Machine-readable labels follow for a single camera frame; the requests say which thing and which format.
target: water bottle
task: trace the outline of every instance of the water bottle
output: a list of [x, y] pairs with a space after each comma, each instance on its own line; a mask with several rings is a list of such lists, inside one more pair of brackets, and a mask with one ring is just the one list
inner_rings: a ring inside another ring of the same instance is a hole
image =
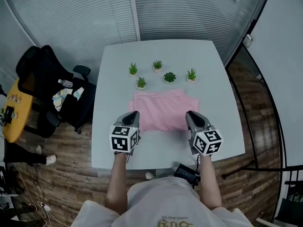
[[68, 88], [72, 87], [72, 82], [71, 81], [59, 79], [58, 82], [61, 83], [62, 86], [64, 86], [64, 87], [68, 87]]

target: chair armrest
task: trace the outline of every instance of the chair armrest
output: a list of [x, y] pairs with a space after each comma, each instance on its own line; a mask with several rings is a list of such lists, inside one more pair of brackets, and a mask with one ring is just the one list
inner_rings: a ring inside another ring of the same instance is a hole
[[56, 115], [54, 115], [52, 112], [47, 111], [46, 118], [53, 126], [58, 127], [61, 123], [60, 119]]
[[80, 66], [80, 65], [78, 65], [78, 66], [74, 67], [73, 71], [81, 74], [83, 76], [83, 78], [84, 78], [85, 81], [89, 81], [87, 79], [87, 76], [89, 75], [89, 73], [91, 71], [90, 68], [88, 68], [86, 66]]

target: white wall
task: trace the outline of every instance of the white wall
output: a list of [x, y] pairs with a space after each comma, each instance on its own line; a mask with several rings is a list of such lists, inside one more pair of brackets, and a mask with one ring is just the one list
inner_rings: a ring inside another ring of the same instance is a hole
[[267, 0], [248, 48], [276, 104], [288, 166], [303, 165], [303, 0]]
[[6, 1], [0, 0], [0, 84], [5, 93], [18, 78], [15, 68], [20, 57], [32, 45]]

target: black and white marker cube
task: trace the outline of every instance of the black and white marker cube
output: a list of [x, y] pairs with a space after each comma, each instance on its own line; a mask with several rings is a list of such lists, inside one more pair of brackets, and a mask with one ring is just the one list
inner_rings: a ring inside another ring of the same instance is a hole
[[204, 156], [217, 153], [223, 143], [219, 130], [202, 131], [196, 133], [194, 147]]
[[138, 128], [110, 126], [109, 144], [113, 151], [131, 152], [138, 144]]

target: white sneaker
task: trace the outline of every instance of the white sneaker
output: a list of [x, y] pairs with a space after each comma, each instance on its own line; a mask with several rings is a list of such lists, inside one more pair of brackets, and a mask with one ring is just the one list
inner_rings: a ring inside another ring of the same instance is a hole
[[51, 155], [46, 157], [46, 165], [54, 164], [57, 161], [56, 155]]
[[36, 154], [41, 155], [42, 154], [42, 147], [40, 145], [36, 148]]
[[156, 179], [156, 175], [152, 172], [146, 172], [145, 178], [146, 178], [146, 180], [153, 180], [153, 179]]

